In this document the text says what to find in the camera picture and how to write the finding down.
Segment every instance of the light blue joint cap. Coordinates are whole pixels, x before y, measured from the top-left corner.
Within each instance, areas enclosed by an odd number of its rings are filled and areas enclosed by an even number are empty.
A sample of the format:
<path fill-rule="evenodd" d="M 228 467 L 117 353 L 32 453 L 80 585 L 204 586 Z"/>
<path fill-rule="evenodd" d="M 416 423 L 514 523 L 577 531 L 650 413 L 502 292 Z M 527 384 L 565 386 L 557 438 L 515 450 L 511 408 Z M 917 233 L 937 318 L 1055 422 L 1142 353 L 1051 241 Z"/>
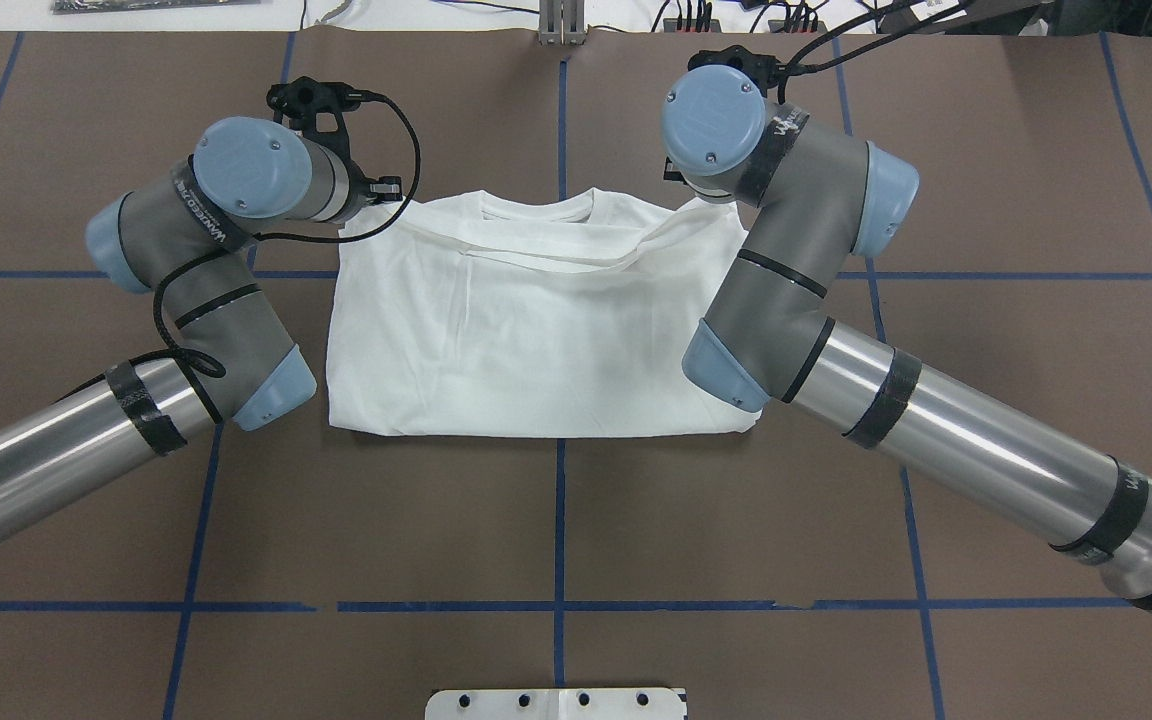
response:
<path fill-rule="evenodd" d="M 259 219 L 296 209 L 312 168 L 296 132 L 270 120 L 226 118 L 202 134 L 194 174 L 225 213 Z"/>
<path fill-rule="evenodd" d="M 319 384 L 314 380 L 314 373 L 310 372 L 305 356 L 301 355 L 301 346 L 294 344 L 274 367 L 274 372 L 265 378 L 265 382 L 234 414 L 234 420 L 243 430 L 265 427 L 271 420 L 282 418 L 309 397 L 313 397 L 317 389 Z"/>
<path fill-rule="evenodd" d="M 132 266 L 127 264 L 123 238 L 118 232 L 118 215 L 122 213 L 127 195 L 111 202 L 105 210 L 96 213 L 96 218 L 88 220 L 88 255 L 92 256 L 96 268 L 123 290 L 150 291 L 136 273 L 132 273 Z"/>
<path fill-rule="evenodd" d="M 682 374 L 696 387 L 746 414 L 757 414 L 772 400 L 704 320 L 682 356 Z"/>
<path fill-rule="evenodd" d="M 742 164 L 765 124 L 767 111 L 755 82 L 727 65 L 704 65 L 682 76 L 660 109 L 666 152 L 692 176 L 717 176 Z"/>
<path fill-rule="evenodd" d="M 867 142 L 869 176 L 865 179 L 865 204 L 861 210 L 861 233 L 851 255 L 878 258 L 893 234 L 905 221 L 914 196 L 918 195 L 918 170 L 896 156 L 887 154 Z"/>

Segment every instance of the folded white t-shirt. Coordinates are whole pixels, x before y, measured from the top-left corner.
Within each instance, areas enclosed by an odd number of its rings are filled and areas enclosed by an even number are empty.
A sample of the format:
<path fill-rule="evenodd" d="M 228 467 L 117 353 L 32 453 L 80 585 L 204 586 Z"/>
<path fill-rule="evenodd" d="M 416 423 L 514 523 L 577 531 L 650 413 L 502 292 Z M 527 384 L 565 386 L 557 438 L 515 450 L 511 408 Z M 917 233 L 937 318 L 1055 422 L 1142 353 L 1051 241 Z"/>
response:
<path fill-rule="evenodd" d="M 370 209 L 342 234 L 396 206 Z M 646 437 L 750 429 L 681 361 L 744 241 L 733 204 L 590 190 L 412 202 L 340 247 L 329 423 L 401 434 Z"/>

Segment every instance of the white bracket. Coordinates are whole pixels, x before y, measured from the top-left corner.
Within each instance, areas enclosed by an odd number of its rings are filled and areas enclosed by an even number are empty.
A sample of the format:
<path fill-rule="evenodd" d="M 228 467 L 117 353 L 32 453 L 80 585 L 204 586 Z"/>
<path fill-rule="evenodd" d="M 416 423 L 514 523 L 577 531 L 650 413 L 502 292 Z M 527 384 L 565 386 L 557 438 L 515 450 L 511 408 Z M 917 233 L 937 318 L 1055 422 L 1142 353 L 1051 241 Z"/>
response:
<path fill-rule="evenodd" d="M 687 691 L 676 688 L 441 691 L 425 720 L 687 720 Z"/>
<path fill-rule="evenodd" d="M 540 0 L 540 45 L 585 41 L 585 0 Z"/>

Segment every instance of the white metal plate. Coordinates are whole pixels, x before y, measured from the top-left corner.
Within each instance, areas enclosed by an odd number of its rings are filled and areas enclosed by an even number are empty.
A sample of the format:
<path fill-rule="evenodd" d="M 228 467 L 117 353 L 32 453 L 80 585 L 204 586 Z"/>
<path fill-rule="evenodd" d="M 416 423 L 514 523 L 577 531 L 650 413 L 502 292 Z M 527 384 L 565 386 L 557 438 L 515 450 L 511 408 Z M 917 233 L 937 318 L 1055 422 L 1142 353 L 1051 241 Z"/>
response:
<path fill-rule="evenodd" d="M 672 688 L 440 691 L 425 720 L 685 720 L 685 698 Z"/>

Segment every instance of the robotic arm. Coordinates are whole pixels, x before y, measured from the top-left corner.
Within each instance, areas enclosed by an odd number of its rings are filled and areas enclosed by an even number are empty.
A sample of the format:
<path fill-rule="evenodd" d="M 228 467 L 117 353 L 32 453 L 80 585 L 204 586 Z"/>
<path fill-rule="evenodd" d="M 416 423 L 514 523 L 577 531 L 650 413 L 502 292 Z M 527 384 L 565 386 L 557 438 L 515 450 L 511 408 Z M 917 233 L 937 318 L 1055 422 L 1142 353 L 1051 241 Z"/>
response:
<path fill-rule="evenodd" d="M 776 60 L 700 53 L 664 100 L 664 142 L 703 199 L 760 210 L 687 348 L 692 382 L 772 397 L 998 511 L 1152 612 L 1152 479 L 820 311 L 849 253 L 887 247 L 918 173 L 873 142 L 764 100 Z"/>
<path fill-rule="evenodd" d="M 314 395 L 314 374 L 237 251 L 279 219 L 343 222 L 401 199 L 397 177 L 366 177 L 349 158 L 342 118 L 361 103 L 391 103 L 310 78 L 273 86 L 266 100 L 300 135 L 270 120 L 220 120 L 168 176 L 88 225 L 88 251 L 111 281 L 154 288 L 168 350 L 114 365 L 0 432 L 0 541 L 212 423 L 259 429 Z M 320 114 L 338 129 L 319 131 Z"/>

